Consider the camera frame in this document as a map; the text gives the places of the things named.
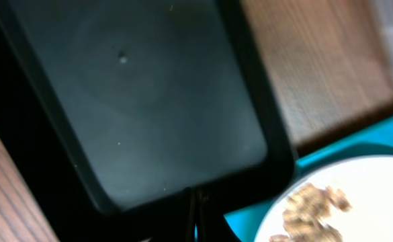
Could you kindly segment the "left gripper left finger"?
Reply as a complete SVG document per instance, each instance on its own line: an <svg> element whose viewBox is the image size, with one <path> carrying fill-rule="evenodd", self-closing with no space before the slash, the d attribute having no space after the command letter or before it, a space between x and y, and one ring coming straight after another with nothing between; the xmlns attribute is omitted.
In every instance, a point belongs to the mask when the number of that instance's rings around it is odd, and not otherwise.
<svg viewBox="0 0 393 242"><path fill-rule="evenodd" d="M144 209L141 241L194 242L195 207L195 191L191 188L149 204Z"/></svg>

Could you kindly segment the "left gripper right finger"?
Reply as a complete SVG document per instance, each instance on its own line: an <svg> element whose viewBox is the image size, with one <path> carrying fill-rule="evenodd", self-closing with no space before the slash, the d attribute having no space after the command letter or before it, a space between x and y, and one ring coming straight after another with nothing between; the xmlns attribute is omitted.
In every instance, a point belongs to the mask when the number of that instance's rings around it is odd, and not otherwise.
<svg viewBox="0 0 393 242"><path fill-rule="evenodd" d="M196 195L198 242L240 242L209 195L202 190Z"/></svg>

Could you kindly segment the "peanut shells pile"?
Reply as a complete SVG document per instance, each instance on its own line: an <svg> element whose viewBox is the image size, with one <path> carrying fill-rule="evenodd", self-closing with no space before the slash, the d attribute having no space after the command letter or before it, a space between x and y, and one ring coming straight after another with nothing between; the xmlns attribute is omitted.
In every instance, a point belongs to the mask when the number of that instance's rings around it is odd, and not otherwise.
<svg viewBox="0 0 393 242"><path fill-rule="evenodd" d="M317 188L311 183L287 197L282 213L285 235L272 235L270 242L342 242L340 232L323 221L331 215L331 207L342 212L351 209L345 193L327 186Z"/></svg>

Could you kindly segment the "black plastic bin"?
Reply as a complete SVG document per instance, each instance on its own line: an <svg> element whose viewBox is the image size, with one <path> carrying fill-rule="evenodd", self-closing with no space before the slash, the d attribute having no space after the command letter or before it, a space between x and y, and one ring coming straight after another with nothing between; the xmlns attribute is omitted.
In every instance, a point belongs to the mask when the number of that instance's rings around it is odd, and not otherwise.
<svg viewBox="0 0 393 242"><path fill-rule="evenodd" d="M0 0L0 137L61 241L141 241L186 188L226 213L295 154L240 1Z"/></svg>

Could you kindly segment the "white round plate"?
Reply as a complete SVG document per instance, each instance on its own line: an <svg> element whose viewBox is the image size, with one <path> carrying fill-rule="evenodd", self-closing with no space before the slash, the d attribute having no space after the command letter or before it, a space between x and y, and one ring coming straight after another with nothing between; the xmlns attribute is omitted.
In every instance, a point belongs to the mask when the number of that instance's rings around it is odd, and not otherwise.
<svg viewBox="0 0 393 242"><path fill-rule="evenodd" d="M274 203L261 223L256 241L285 235L282 213L287 197L303 185L342 190L351 209L331 207L323 221L342 235L343 242L393 242L393 156L367 156L325 165L295 181Z"/></svg>

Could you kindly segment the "teal serving tray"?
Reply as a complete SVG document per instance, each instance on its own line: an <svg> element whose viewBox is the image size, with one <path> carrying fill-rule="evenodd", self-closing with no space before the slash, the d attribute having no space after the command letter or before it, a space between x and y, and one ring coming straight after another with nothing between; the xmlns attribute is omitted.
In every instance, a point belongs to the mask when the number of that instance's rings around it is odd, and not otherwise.
<svg viewBox="0 0 393 242"><path fill-rule="evenodd" d="M367 156L393 156L393 117L299 159L296 181L325 165ZM228 213L226 221L241 241L256 241L257 231L276 200Z"/></svg>

